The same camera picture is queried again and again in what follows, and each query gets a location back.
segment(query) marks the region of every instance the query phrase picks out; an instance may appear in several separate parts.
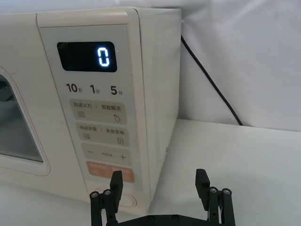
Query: white wall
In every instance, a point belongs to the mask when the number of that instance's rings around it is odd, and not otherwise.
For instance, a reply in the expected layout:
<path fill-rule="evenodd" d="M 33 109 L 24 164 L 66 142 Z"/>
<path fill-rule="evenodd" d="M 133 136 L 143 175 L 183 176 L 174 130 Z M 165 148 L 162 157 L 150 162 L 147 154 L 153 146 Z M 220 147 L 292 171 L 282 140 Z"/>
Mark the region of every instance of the white wall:
<path fill-rule="evenodd" d="M 182 34 L 245 125 L 301 131 L 298 0 L 0 0 L 0 12 L 181 8 Z M 182 48 L 179 116 L 236 124 Z"/>

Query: white microwave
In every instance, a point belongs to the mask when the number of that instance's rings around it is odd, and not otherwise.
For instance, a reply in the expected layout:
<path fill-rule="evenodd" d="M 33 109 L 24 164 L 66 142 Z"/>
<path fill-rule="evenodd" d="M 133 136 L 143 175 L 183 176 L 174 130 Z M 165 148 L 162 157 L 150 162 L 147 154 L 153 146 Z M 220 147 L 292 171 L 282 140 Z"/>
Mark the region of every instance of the white microwave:
<path fill-rule="evenodd" d="M 181 11 L 0 15 L 0 181 L 147 211 L 178 115 Z"/>

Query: white table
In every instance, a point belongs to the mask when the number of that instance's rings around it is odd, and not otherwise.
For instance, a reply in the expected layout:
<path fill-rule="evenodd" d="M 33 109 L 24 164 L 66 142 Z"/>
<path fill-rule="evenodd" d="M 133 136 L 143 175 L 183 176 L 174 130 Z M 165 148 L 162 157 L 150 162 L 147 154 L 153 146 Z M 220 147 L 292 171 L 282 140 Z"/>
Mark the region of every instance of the white table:
<path fill-rule="evenodd" d="M 179 120 L 149 214 L 206 219 L 197 168 L 212 186 L 232 190 L 237 226 L 300 224 L 300 132 Z M 89 211 L 88 203 L 0 184 L 1 226 L 89 226 Z"/>

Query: digital display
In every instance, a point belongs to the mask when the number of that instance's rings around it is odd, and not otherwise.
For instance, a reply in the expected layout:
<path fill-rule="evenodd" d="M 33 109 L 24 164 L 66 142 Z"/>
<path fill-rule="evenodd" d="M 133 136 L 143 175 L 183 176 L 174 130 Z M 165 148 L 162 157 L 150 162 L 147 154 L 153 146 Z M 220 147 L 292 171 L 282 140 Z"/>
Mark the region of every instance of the digital display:
<path fill-rule="evenodd" d="M 117 71 L 115 47 L 110 41 L 59 42 L 57 50 L 66 71 Z"/>

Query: black cable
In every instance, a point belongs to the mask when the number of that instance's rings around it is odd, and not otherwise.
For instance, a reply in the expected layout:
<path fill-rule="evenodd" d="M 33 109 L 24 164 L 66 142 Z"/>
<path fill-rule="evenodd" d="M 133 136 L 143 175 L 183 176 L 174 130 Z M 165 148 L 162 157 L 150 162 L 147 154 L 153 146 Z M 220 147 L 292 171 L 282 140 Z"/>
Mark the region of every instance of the black cable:
<path fill-rule="evenodd" d="M 182 41 L 183 45 L 185 46 L 185 48 L 187 49 L 187 51 L 192 56 L 192 58 L 194 59 L 194 61 L 197 63 L 197 65 L 199 66 L 199 68 L 203 71 L 203 73 L 205 74 L 205 76 L 207 77 L 207 79 L 209 80 L 209 82 L 211 83 L 211 85 L 213 86 L 213 88 L 215 89 L 215 91 L 218 93 L 218 95 L 222 98 L 222 100 L 224 101 L 224 103 L 226 104 L 226 106 L 229 108 L 229 110 L 233 114 L 233 116 L 236 119 L 236 121 L 238 122 L 238 124 L 240 126 L 243 126 L 243 123 L 241 122 L 241 120 L 239 119 L 239 117 L 237 116 L 237 114 L 235 113 L 234 109 L 229 104 L 229 102 L 227 101 L 227 99 L 224 97 L 224 95 L 222 94 L 222 92 L 218 89 L 218 87 L 216 86 L 216 84 L 214 83 L 214 81 L 211 79 L 211 77 L 208 74 L 208 72 L 206 71 L 206 69 L 202 66 L 201 62 L 198 60 L 198 58 L 196 57 L 196 55 L 194 55 L 194 53 L 192 52 L 192 50 L 190 49 L 190 47 L 187 45 L 187 42 L 185 41 L 185 39 L 183 38 L 183 36 L 181 36 L 181 41 Z"/>

